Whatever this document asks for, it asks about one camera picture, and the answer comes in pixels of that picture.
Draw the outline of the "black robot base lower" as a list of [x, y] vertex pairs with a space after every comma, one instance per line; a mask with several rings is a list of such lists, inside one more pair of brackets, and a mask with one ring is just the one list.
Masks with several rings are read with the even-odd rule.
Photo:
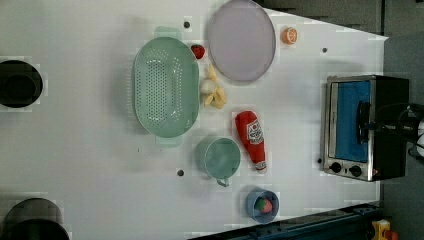
[[7, 213], [1, 240], [71, 240], [63, 226], [61, 209], [44, 198], [30, 198]]

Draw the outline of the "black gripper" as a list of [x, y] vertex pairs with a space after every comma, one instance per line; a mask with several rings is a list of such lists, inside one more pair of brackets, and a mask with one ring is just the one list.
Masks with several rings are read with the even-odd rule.
[[385, 123], [366, 123], [364, 125], [365, 129], [373, 130], [373, 131], [393, 131], [393, 132], [416, 132], [417, 125], [416, 124], [385, 124]]

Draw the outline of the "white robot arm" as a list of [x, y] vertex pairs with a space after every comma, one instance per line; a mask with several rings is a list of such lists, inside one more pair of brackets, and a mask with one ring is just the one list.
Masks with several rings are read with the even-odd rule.
[[370, 122], [362, 125], [363, 129], [393, 135], [404, 142], [412, 143], [414, 146], [423, 147], [418, 142], [423, 135], [423, 130], [419, 128], [417, 121], [392, 121], [392, 122]]

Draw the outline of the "black robot base upper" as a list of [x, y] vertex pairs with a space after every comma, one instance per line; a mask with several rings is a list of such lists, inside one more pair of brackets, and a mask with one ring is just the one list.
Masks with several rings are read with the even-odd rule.
[[31, 64], [20, 60], [0, 63], [0, 103], [23, 108], [36, 102], [43, 91], [43, 79]]

